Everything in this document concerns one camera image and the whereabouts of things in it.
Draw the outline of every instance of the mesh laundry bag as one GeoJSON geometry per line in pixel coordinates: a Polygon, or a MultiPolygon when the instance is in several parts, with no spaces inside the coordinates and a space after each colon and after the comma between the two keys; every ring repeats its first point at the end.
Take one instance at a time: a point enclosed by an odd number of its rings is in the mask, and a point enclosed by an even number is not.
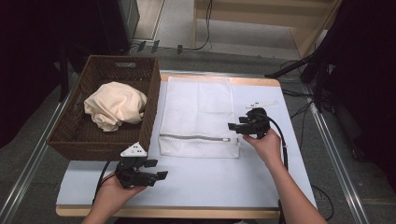
{"type": "Polygon", "coordinates": [[[237,158],[238,135],[228,129],[229,122],[235,123],[229,79],[169,77],[160,129],[161,154],[237,158]]]}

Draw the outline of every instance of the table surface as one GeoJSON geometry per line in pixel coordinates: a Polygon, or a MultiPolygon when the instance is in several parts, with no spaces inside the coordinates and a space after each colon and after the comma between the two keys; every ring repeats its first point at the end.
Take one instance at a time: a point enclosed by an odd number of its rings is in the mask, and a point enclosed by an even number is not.
{"type": "MultiPolygon", "coordinates": [[[[273,102],[267,114],[280,126],[288,145],[290,174],[303,193],[316,205],[298,148],[290,115],[279,83],[273,79],[235,77],[233,74],[178,73],[162,71],[160,99],[153,126],[148,158],[158,160],[147,172],[169,171],[163,181],[136,195],[116,217],[206,217],[277,218],[278,196],[268,169],[253,147],[240,137],[238,159],[195,159],[166,157],[160,154],[158,135],[162,123],[166,79],[169,76],[191,78],[229,78],[232,83],[235,120],[248,112],[246,105],[273,102]]],[[[60,216],[86,216],[104,161],[70,161],[57,200],[60,216]]],[[[114,171],[111,162],[107,173],[114,171]]]]}

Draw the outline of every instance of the metal rail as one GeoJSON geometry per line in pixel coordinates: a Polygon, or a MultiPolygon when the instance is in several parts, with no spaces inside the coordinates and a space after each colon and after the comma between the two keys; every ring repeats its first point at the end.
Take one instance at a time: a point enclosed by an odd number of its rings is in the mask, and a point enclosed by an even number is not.
{"type": "MultiPolygon", "coordinates": [[[[71,86],[74,87],[77,82],[76,74],[72,76],[71,82],[72,82],[71,86]]],[[[12,218],[14,218],[15,213],[17,212],[17,209],[23,199],[23,196],[26,193],[27,189],[29,188],[32,179],[35,176],[35,172],[37,171],[38,166],[40,165],[41,161],[44,158],[44,155],[48,148],[46,144],[46,140],[50,135],[52,129],[54,128],[56,121],[61,116],[64,107],[67,105],[67,102],[71,94],[70,92],[67,94],[64,101],[59,103],[55,108],[55,111],[53,112],[52,117],[50,118],[46,129],[44,130],[37,145],[35,146],[35,149],[33,150],[32,155],[29,158],[29,161],[26,163],[20,176],[18,177],[17,181],[14,183],[13,187],[11,188],[11,191],[7,196],[6,202],[0,211],[0,223],[2,224],[11,223],[12,218]]]]}
{"type": "MultiPolygon", "coordinates": [[[[311,88],[306,85],[303,85],[305,93],[313,94],[311,88]]],[[[327,127],[326,121],[323,118],[322,114],[320,114],[317,108],[314,105],[311,105],[311,111],[314,115],[315,122],[318,125],[318,129],[321,137],[323,138],[323,142],[329,153],[330,160],[332,161],[332,167],[340,181],[341,188],[346,196],[346,201],[349,204],[349,208],[352,212],[352,216],[355,218],[356,223],[370,223],[366,212],[364,211],[363,205],[361,203],[361,198],[356,191],[349,174],[347,172],[347,168],[345,167],[340,154],[338,153],[337,146],[332,140],[332,135],[327,127]]]]}

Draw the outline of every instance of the brown woven basket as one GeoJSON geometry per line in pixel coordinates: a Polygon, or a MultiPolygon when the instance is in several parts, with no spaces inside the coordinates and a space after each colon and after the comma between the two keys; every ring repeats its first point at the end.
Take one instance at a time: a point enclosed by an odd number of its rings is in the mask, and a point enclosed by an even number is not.
{"type": "Polygon", "coordinates": [[[96,56],[88,59],[64,112],[47,144],[71,161],[107,161],[120,149],[139,142],[149,150],[157,113],[160,71],[156,58],[96,56]],[[142,91],[148,97],[143,121],[123,123],[115,132],[105,133],[84,112],[84,101],[105,83],[117,81],[142,91]]]}

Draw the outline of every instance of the black cable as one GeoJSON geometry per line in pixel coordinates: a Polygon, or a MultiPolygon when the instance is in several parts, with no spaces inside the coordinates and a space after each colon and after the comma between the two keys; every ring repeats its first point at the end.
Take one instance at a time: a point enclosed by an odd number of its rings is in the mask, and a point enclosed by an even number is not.
{"type": "Polygon", "coordinates": [[[290,116],[290,119],[293,119],[294,117],[296,117],[297,115],[304,113],[305,110],[311,106],[315,101],[311,100],[309,101],[307,104],[303,105],[303,107],[301,107],[299,110],[297,110],[297,112],[295,114],[293,114],[292,116],[290,116]]]}
{"type": "Polygon", "coordinates": [[[334,205],[332,204],[332,199],[330,199],[329,195],[327,195],[322,189],[318,188],[317,186],[311,185],[311,187],[314,188],[314,189],[317,189],[318,191],[320,191],[320,193],[324,194],[324,196],[329,201],[330,206],[332,207],[332,213],[328,217],[325,218],[326,221],[329,221],[334,216],[334,205]]]}
{"type": "MultiPolygon", "coordinates": [[[[212,15],[212,8],[213,8],[213,0],[210,0],[210,1],[209,1],[209,4],[207,5],[207,8],[206,8],[206,18],[205,18],[205,20],[206,20],[206,31],[207,31],[206,42],[205,42],[201,47],[199,47],[199,48],[195,48],[195,49],[182,49],[182,50],[186,50],[186,51],[189,51],[189,50],[191,50],[191,51],[200,50],[200,49],[203,49],[203,48],[206,46],[207,42],[209,42],[209,38],[210,38],[209,24],[210,24],[210,17],[211,17],[211,15],[212,15]]],[[[157,47],[157,49],[177,49],[177,48],[157,47]]]]}
{"type": "Polygon", "coordinates": [[[303,148],[303,139],[304,139],[304,123],[305,123],[305,115],[306,115],[306,111],[308,111],[308,108],[305,110],[304,114],[303,114],[303,124],[301,125],[301,136],[300,136],[300,146],[299,149],[301,150],[301,148],[303,148]]]}
{"type": "Polygon", "coordinates": [[[288,96],[292,97],[308,97],[308,98],[314,98],[314,94],[309,94],[309,93],[302,93],[302,92],[297,92],[297,91],[289,91],[282,89],[282,93],[288,96]]]}
{"type": "Polygon", "coordinates": [[[283,136],[283,133],[279,128],[279,125],[277,125],[277,123],[273,119],[271,119],[270,117],[268,117],[264,114],[254,113],[254,115],[264,117],[265,119],[268,119],[271,122],[273,122],[273,124],[276,126],[277,130],[279,131],[280,139],[282,140],[283,165],[286,167],[287,170],[289,170],[288,149],[287,149],[288,146],[286,145],[285,137],[283,136]]]}
{"type": "Polygon", "coordinates": [[[132,51],[134,48],[137,48],[138,46],[139,46],[138,44],[133,43],[133,44],[131,44],[131,47],[129,47],[128,50],[125,50],[125,52],[128,52],[128,55],[131,55],[131,51],[132,51]]]}
{"type": "Polygon", "coordinates": [[[103,168],[102,173],[101,173],[100,176],[99,176],[99,180],[98,180],[98,184],[96,185],[96,190],[95,190],[95,194],[94,194],[94,196],[93,196],[92,204],[95,202],[96,195],[97,195],[97,193],[98,193],[98,191],[99,191],[99,188],[102,186],[102,184],[103,184],[105,181],[107,181],[107,180],[110,178],[110,177],[108,177],[108,178],[106,178],[105,180],[103,180],[103,176],[105,175],[105,171],[106,171],[106,169],[107,169],[107,166],[111,163],[111,161],[113,160],[113,158],[114,158],[117,154],[120,154],[123,150],[125,150],[125,149],[120,149],[120,150],[114,152],[113,155],[111,155],[111,157],[107,160],[107,162],[106,162],[106,164],[105,164],[105,167],[103,168]]]}
{"type": "Polygon", "coordinates": [[[298,60],[290,60],[290,61],[286,61],[283,62],[280,66],[279,66],[279,70],[282,70],[283,65],[287,64],[287,63],[297,63],[298,60]]]}

